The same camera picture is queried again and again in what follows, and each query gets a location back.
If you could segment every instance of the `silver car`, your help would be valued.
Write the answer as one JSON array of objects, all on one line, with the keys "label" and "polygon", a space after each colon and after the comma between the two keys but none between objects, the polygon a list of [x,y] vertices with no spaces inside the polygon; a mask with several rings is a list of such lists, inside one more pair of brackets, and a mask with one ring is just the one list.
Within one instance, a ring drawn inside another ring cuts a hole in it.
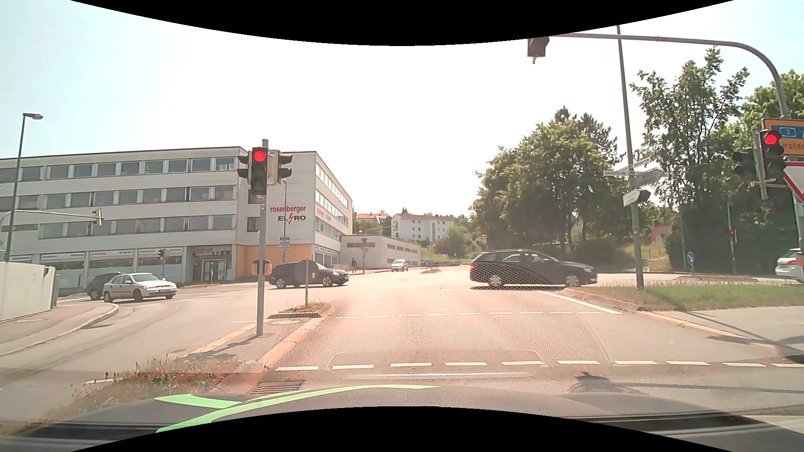
[{"label": "silver car", "polygon": [[114,300],[133,298],[139,302],[143,298],[154,297],[170,300],[177,290],[174,283],[152,273],[123,273],[103,285],[103,301],[111,303]]}]

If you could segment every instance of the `white wall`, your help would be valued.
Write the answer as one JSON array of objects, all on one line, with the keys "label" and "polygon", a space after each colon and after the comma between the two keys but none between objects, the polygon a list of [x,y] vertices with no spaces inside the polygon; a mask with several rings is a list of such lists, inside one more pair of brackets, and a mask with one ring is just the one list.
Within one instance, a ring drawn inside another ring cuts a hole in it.
[{"label": "white wall", "polygon": [[53,267],[0,262],[0,321],[49,310],[54,276]]}]

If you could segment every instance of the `low white building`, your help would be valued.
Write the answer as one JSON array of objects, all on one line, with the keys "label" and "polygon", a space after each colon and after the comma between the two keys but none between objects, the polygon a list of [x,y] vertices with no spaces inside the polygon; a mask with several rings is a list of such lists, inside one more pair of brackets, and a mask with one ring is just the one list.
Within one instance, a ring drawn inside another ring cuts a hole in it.
[{"label": "low white building", "polygon": [[[363,238],[366,238],[365,266],[363,266]],[[389,269],[396,259],[421,265],[421,247],[417,244],[392,239],[387,236],[343,236],[341,238],[341,263],[357,261],[358,269]]]}]

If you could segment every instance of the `grass median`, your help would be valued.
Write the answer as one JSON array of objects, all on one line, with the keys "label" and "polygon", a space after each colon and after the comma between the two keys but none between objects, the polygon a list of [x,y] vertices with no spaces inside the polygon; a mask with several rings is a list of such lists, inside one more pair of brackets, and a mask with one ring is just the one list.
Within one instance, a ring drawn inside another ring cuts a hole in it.
[{"label": "grass median", "polygon": [[582,287],[602,295],[644,306],[646,310],[715,310],[741,307],[804,306],[804,287],[749,284],[657,284],[635,287]]}]

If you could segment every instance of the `rosenberger sign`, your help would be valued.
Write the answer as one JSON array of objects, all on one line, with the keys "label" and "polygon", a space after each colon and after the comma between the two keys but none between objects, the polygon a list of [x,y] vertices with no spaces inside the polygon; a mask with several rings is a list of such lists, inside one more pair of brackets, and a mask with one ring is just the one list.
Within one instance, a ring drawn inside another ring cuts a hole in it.
[{"label": "rosenberger sign", "polygon": [[271,208],[271,212],[280,212],[286,215],[279,215],[277,216],[277,221],[287,221],[288,224],[293,223],[294,221],[304,221],[307,220],[307,216],[304,215],[304,212],[307,212],[307,206],[296,206],[296,207],[280,207],[280,208]]}]

